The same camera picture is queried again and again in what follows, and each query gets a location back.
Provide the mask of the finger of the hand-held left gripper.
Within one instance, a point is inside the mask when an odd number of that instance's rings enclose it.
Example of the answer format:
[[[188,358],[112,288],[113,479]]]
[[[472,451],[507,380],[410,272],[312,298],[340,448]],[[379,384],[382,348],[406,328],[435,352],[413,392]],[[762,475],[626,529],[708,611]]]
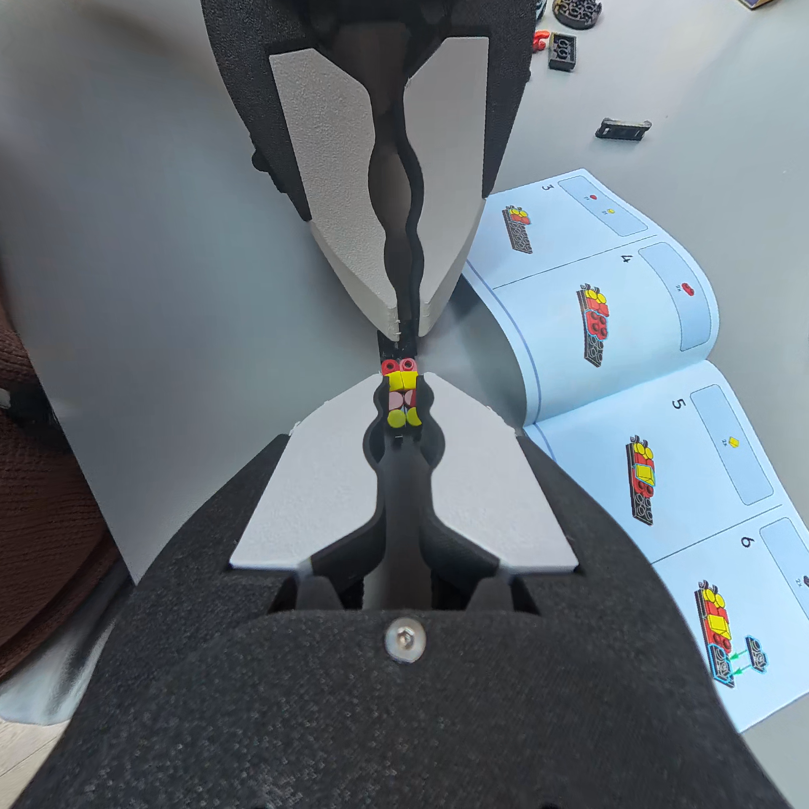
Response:
[[[379,30],[340,30],[332,58],[303,48],[273,54],[290,141],[311,213],[311,232],[369,321],[399,333],[397,296],[384,264],[386,235],[371,202],[374,100],[388,78]]]
[[[469,255],[482,197],[489,40],[449,37],[404,90],[406,132],[424,186],[419,336],[433,328]]]

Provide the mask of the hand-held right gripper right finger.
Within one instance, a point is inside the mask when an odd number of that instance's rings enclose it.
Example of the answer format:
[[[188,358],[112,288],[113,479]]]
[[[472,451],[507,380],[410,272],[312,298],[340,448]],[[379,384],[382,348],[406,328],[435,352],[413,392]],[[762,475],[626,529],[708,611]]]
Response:
[[[482,579],[567,574],[579,562],[523,451],[494,411],[432,372],[418,380],[419,544],[432,608],[465,608]]]

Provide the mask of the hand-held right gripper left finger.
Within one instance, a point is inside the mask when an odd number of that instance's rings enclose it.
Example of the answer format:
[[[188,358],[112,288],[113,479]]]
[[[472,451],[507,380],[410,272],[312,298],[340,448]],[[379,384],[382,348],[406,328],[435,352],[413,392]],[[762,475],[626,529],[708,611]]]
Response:
[[[372,375],[296,425],[230,557],[232,568],[322,576],[347,608],[362,606],[364,579],[386,549],[382,381]]]

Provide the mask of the red yellow black brick assembly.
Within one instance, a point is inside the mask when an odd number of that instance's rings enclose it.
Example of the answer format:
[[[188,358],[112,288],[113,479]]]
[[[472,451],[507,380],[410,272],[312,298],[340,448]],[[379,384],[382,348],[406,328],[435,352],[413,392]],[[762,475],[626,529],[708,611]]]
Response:
[[[405,440],[419,440],[421,418],[418,412],[418,342],[410,327],[397,340],[377,332],[380,372],[388,385],[386,405],[387,434],[393,447]]]

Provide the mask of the grey desk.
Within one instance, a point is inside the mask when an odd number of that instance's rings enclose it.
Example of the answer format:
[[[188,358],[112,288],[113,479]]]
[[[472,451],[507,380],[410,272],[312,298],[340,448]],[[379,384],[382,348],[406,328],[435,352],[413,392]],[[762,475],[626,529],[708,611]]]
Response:
[[[743,735],[807,693],[736,728],[652,563],[527,436],[520,365],[469,255],[419,336],[404,91],[426,62],[408,75],[403,23],[337,31],[382,32],[369,192],[399,315],[383,334],[410,327],[419,377],[516,432],[579,564],[432,608],[428,467],[420,439],[391,445],[383,378],[386,549],[362,606],[323,576],[230,566],[292,430],[382,374],[379,329],[254,166],[201,3],[2,2],[8,307],[137,583],[18,806],[787,807]],[[806,490],[807,222],[790,219],[807,183],[777,192],[804,179],[807,80],[765,46],[804,48],[807,6],[767,9],[758,31],[741,15],[608,2],[573,71],[531,59],[483,199],[584,169],[685,248],[718,305],[707,361],[785,410]],[[605,117],[652,127],[596,138]]]

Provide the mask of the open blue instruction booklet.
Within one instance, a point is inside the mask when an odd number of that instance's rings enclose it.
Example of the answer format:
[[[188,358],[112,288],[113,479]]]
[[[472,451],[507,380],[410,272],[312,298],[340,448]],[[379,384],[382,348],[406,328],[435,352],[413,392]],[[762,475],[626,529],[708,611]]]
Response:
[[[807,693],[807,529],[728,382],[700,267],[584,169],[488,200],[463,271],[522,372],[527,436],[617,521],[739,731]]]

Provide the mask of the long black toy brick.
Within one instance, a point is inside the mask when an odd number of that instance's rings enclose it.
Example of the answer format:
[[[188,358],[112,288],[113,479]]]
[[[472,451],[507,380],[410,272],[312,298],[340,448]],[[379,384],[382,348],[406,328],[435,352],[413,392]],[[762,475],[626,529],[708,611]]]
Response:
[[[640,142],[651,127],[652,122],[649,120],[634,122],[605,117],[595,130],[595,137],[624,142]]]

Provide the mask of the round black toy brick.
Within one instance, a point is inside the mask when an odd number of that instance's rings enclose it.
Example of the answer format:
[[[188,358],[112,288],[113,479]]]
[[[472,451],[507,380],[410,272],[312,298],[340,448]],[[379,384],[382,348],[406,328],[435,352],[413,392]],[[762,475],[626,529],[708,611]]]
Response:
[[[601,1],[556,0],[552,3],[552,13],[557,21],[563,26],[578,31],[595,26],[602,9]]]

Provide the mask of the brown knit sweater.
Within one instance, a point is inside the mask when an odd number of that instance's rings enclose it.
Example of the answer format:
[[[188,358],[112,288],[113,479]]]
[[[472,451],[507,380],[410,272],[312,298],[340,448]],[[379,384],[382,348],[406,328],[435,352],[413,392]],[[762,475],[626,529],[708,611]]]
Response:
[[[1,677],[47,641],[119,561],[1,298]]]

